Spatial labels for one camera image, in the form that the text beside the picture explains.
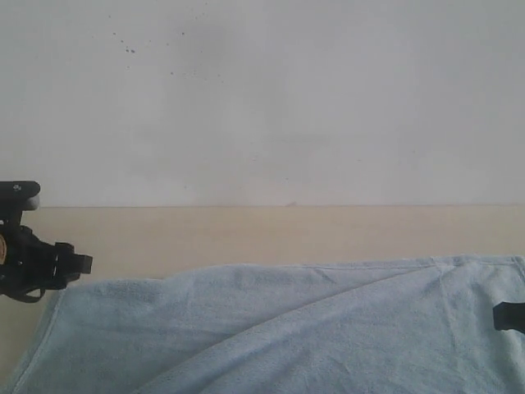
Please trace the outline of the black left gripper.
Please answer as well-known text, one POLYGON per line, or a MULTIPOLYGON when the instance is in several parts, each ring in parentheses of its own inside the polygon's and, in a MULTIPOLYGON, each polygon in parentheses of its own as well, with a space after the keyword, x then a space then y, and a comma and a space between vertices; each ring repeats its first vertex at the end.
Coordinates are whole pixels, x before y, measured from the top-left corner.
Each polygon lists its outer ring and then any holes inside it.
POLYGON ((39 302, 46 291, 63 290, 81 274, 90 274, 93 257, 75 247, 42 242, 25 226, 1 225, 1 295, 39 302))

